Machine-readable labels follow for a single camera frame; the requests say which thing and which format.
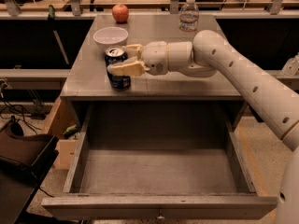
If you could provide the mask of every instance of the white bowl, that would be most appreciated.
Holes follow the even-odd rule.
[[[113,45],[125,46],[127,44],[128,32],[120,27],[106,27],[96,31],[93,35],[94,42],[104,52]]]

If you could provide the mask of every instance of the cardboard box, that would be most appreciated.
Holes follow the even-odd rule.
[[[73,160],[77,140],[68,140],[63,136],[64,131],[74,125],[71,112],[68,110],[68,106],[65,101],[58,97],[50,110],[50,113],[46,116],[42,133],[56,135],[59,138],[56,149],[59,151],[59,155],[56,158],[54,167],[56,169],[69,169]]]
[[[77,146],[78,140],[59,140],[56,149],[59,152],[58,157],[54,162],[54,168],[56,169],[69,169],[74,152]]]

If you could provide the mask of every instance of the can lid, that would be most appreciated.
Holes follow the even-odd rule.
[[[119,57],[124,53],[124,49],[120,46],[111,46],[105,50],[105,54],[110,57]]]

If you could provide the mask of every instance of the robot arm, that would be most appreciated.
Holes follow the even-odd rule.
[[[220,71],[253,107],[273,133],[293,151],[283,176],[276,224],[299,220],[299,95],[237,52],[212,31],[199,32],[193,43],[153,42],[138,47],[132,62],[113,65],[114,76],[164,75],[210,77]]]

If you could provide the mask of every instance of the floor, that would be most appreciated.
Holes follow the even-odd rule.
[[[26,119],[29,123],[41,128],[42,120]],[[25,135],[33,134],[22,122]],[[284,172],[285,165],[291,152],[273,135],[264,123],[257,122],[256,119],[247,113],[241,119],[235,134],[240,142],[241,152],[245,163],[249,167],[253,183],[260,196],[278,196],[279,186]],[[67,176],[67,170],[50,169],[42,189],[53,196],[60,196],[63,193],[64,181]],[[50,216],[40,204],[47,195],[39,191],[28,208],[28,211],[34,214]],[[261,220],[164,220],[168,224],[270,224],[274,223],[275,211],[271,212]],[[157,220],[95,220],[93,224],[152,224]]]

